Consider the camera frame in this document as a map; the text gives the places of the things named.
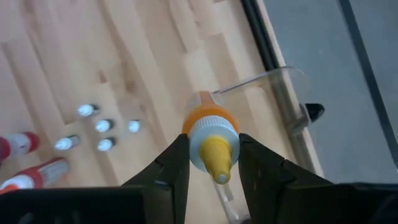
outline clear plastic container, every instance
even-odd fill
[[[285,118],[290,117],[285,128],[289,132],[299,131],[310,122],[307,110],[300,104],[305,102],[308,88],[308,80],[300,70],[282,67],[215,91],[213,96],[238,120],[241,133],[248,133],[265,146],[269,146],[267,136],[264,137],[266,133],[256,130],[256,127],[264,126],[265,132],[267,131],[269,121],[262,113],[269,113],[271,110],[277,110],[274,114],[290,113],[283,114]],[[230,223],[243,223],[250,219],[238,163],[231,169],[231,180],[228,184],[218,185],[214,181],[213,183]]]

